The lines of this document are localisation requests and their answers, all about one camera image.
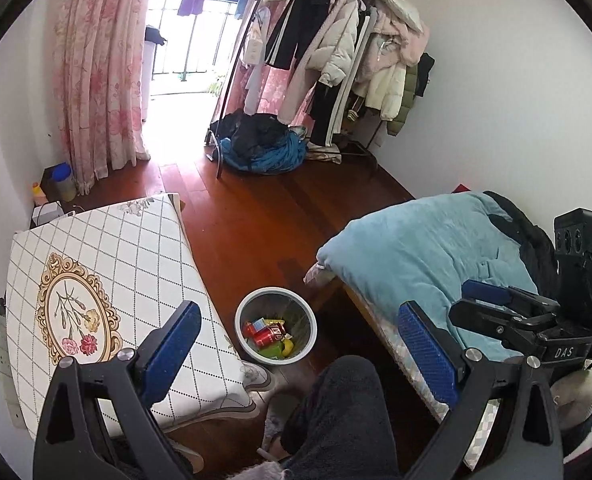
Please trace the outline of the blue cap bottle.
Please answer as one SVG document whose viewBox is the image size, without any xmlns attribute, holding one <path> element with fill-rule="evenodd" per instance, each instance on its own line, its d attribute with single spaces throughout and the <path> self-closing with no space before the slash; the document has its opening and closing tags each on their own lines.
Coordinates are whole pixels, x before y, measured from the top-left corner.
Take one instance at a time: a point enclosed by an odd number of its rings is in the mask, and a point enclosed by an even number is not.
<svg viewBox="0 0 592 480">
<path fill-rule="evenodd" d="M 72 169 L 68 162 L 62 162 L 52 168 L 50 180 L 55 185 L 60 199 L 70 203 L 76 196 L 76 185 L 73 179 Z"/>
</svg>

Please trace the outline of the black clothes rack frame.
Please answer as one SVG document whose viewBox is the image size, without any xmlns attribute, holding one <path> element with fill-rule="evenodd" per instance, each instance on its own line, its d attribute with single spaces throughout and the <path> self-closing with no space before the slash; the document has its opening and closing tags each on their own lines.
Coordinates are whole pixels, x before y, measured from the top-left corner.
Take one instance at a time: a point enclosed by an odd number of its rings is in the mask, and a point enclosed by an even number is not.
<svg viewBox="0 0 592 480">
<path fill-rule="evenodd" d="M 215 164 L 215 180 L 217 181 L 220 180 L 222 177 L 222 170 L 224 166 L 222 145 L 220 139 L 220 129 L 222 127 L 222 122 L 226 114 L 227 103 L 229 102 L 230 95 L 233 90 L 234 79 L 237 72 L 239 58 L 241 57 L 241 52 L 243 52 L 244 49 L 244 42 L 248 35 L 251 26 L 251 21 L 253 20 L 253 15 L 255 15 L 255 13 L 257 12 L 260 3 L 260 0 L 250 1 L 253 3 L 253 6 L 251 7 L 249 15 L 247 16 L 247 18 L 245 18 L 243 24 L 241 25 L 241 33 L 239 34 L 239 38 L 236 40 L 236 47 L 232 55 L 229 79 L 227 79 L 226 85 L 224 86 L 224 89 L 220 94 L 220 108 L 218 111 L 218 116 L 215 117 L 217 128 L 215 130 L 208 128 L 205 136 L 205 147 L 211 148 L 211 151 L 206 152 L 205 156 L 209 160 L 209 162 L 213 162 Z"/>
</svg>

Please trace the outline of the light blue blanket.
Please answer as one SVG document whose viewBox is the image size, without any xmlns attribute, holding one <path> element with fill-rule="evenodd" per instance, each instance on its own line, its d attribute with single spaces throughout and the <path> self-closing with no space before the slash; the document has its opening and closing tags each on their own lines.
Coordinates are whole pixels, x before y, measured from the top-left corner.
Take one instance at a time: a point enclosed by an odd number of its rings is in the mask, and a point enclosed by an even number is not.
<svg viewBox="0 0 592 480">
<path fill-rule="evenodd" d="M 317 263 L 358 292 L 389 322 L 415 301 L 463 348 L 505 361 L 514 351 L 494 338 L 454 326 L 451 306 L 467 280 L 537 289 L 520 259 L 520 246 L 490 221 L 506 212 L 476 192 L 410 200 L 350 221 L 317 251 Z"/>
</svg>

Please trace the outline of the white trash bin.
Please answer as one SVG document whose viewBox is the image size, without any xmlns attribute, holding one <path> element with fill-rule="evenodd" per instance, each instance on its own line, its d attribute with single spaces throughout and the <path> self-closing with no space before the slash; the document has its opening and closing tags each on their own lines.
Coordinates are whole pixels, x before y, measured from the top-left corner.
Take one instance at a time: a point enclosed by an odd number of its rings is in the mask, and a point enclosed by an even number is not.
<svg viewBox="0 0 592 480">
<path fill-rule="evenodd" d="M 251 359 L 268 366 L 303 360 L 317 341 L 317 319 L 309 304 L 286 288 L 249 292 L 235 312 L 234 327 Z"/>
</svg>

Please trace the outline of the white checkered tablecloth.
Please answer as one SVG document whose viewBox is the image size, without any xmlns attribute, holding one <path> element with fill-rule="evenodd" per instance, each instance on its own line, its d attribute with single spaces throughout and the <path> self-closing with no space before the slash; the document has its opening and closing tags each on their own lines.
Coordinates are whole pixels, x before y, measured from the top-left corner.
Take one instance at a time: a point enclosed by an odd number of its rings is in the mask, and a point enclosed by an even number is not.
<svg viewBox="0 0 592 480">
<path fill-rule="evenodd" d="M 38 432 L 58 362 L 108 361 L 135 349 L 184 301 L 200 332 L 166 396 L 151 408 L 164 430 L 218 414 L 250 413 L 245 363 L 201 278 L 171 193 L 60 217 L 11 242 L 6 333 L 26 429 Z"/>
</svg>

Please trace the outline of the orange small bottle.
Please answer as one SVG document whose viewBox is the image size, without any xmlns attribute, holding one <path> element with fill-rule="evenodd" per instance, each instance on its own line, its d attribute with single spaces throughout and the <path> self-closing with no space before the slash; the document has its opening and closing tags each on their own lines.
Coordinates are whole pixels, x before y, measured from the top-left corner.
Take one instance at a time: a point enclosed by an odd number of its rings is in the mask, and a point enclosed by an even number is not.
<svg viewBox="0 0 592 480">
<path fill-rule="evenodd" d="M 38 182 L 32 184 L 33 203 L 35 207 L 41 207 L 48 203 L 48 198 Z"/>
</svg>

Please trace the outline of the pink floral curtain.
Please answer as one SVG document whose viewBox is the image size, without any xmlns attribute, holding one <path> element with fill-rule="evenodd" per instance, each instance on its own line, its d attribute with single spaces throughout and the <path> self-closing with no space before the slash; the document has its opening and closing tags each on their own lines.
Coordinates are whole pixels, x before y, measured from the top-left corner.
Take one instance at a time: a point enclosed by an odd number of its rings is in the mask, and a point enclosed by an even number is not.
<svg viewBox="0 0 592 480">
<path fill-rule="evenodd" d="M 146 160 L 142 77 L 149 0 L 60 0 L 54 84 L 62 150 L 78 192 Z"/>
</svg>

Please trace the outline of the yellow banana peel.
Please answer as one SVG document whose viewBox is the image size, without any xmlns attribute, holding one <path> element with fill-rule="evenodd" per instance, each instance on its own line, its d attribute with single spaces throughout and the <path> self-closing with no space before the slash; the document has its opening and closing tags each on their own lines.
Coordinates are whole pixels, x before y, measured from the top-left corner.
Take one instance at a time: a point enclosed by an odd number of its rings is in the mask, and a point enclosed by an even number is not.
<svg viewBox="0 0 592 480">
<path fill-rule="evenodd" d="M 286 359 L 288 358 L 294 351 L 295 345 L 294 341 L 291 338 L 285 337 L 282 340 L 282 352 L 281 356 Z"/>
</svg>

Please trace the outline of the blue clothes pile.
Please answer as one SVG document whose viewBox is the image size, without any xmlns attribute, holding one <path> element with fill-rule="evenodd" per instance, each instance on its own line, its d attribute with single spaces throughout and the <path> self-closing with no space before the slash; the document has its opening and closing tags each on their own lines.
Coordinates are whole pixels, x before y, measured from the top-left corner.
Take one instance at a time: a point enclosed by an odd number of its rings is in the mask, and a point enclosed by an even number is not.
<svg viewBox="0 0 592 480">
<path fill-rule="evenodd" d="M 298 168 L 305 160 L 307 128 L 290 127 L 273 114 L 247 115 L 243 110 L 212 122 L 225 165 L 252 174 L 282 174 Z"/>
</svg>

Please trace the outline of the green box in bin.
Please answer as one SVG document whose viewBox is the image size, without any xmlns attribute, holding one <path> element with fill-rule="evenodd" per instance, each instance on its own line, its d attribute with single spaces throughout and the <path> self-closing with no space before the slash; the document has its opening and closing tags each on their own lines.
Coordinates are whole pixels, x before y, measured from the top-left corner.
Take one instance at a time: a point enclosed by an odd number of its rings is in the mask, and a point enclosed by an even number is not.
<svg viewBox="0 0 592 480">
<path fill-rule="evenodd" d="M 284 357 L 283 348 L 282 341 L 276 341 L 274 344 L 269 344 L 264 348 L 260 348 L 258 354 L 268 360 L 281 360 Z"/>
</svg>

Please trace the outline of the blue red milk carton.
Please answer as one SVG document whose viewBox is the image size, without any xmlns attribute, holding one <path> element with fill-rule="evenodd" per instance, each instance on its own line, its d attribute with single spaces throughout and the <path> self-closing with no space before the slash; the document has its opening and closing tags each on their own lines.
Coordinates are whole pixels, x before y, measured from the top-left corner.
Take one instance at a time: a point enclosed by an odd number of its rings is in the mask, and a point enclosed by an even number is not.
<svg viewBox="0 0 592 480">
<path fill-rule="evenodd" d="M 267 327 L 268 325 L 264 319 L 259 318 L 259 320 L 253 322 L 246 321 L 241 331 L 246 338 L 253 339 L 256 337 L 257 333 L 260 333 L 261 330 L 265 330 Z"/>
</svg>

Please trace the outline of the person leg black pants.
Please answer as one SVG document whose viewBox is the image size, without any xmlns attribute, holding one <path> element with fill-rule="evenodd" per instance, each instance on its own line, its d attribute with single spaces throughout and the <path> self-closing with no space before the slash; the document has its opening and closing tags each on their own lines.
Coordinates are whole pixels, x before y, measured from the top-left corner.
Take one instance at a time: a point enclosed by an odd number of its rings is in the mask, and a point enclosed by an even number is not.
<svg viewBox="0 0 592 480">
<path fill-rule="evenodd" d="M 323 370 L 281 435 L 287 479 L 399 479 L 397 449 L 374 365 L 342 356 Z"/>
</svg>

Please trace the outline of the yellow guoba snack bag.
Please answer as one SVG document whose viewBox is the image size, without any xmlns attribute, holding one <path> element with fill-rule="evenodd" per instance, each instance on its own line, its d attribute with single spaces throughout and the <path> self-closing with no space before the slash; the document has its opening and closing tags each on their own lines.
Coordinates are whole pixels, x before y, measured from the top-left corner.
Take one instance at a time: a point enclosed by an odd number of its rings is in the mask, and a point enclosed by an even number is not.
<svg viewBox="0 0 592 480">
<path fill-rule="evenodd" d="M 281 320 L 280 318 L 264 318 L 263 320 L 266 326 L 270 326 L 273 324 L 285 325 L 285 320 Z"/>
</svg>

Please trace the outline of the hanging clothes on rack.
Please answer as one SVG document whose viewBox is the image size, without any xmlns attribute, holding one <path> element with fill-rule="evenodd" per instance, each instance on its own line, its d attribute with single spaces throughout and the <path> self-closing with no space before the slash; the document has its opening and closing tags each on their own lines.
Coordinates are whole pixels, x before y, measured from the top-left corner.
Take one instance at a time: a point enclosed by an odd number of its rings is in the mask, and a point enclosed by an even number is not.
<svg viewBox="0 0 592 480">
<path fill-rule="evenodd" d="M 307 157 L 338 164 L 366 110 L 392 136 L 401 130 L 428 39 L 409 0 L 260 0 L 226 110 L 305 127 Z"/>
</svg>

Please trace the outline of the red soda can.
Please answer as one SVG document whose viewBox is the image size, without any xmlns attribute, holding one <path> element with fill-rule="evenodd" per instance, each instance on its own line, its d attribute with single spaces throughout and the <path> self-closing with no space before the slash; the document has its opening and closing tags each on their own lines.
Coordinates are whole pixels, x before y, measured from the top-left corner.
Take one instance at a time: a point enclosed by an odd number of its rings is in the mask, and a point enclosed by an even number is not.
<svg viewBox="0 0 592 480">
<path fill-rule="evenodd" d="M 274 344 L 276 341 L 282 341 L 287 336 L 287 331 L 284 325 L 273 324 L 268 326 L 265 330 L 261 330 L 253 338 L 253 343 L 258 349 L 264 348 L 269 344 Z"/>
</svg>

